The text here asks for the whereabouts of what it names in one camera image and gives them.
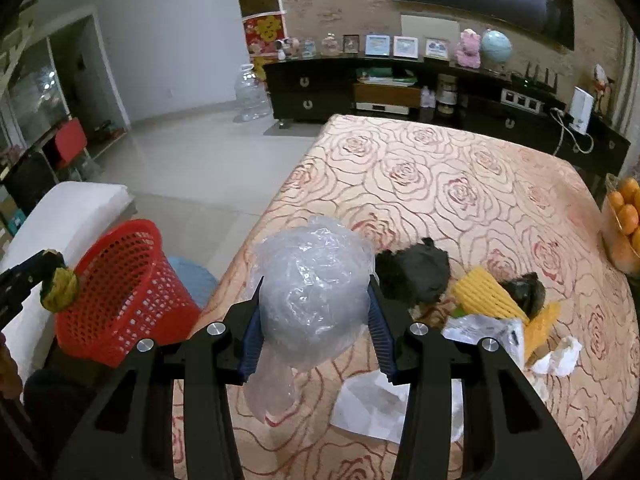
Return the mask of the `person left hand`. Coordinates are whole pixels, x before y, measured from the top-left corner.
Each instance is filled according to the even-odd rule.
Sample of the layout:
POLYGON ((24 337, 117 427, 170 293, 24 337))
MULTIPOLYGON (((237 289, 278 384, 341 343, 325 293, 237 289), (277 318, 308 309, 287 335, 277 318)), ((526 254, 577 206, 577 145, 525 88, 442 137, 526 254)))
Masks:
POLYGON ((3 334, 0 334, 0 391, 8 400, 18 399, 23 392, 22 378, 3 334))

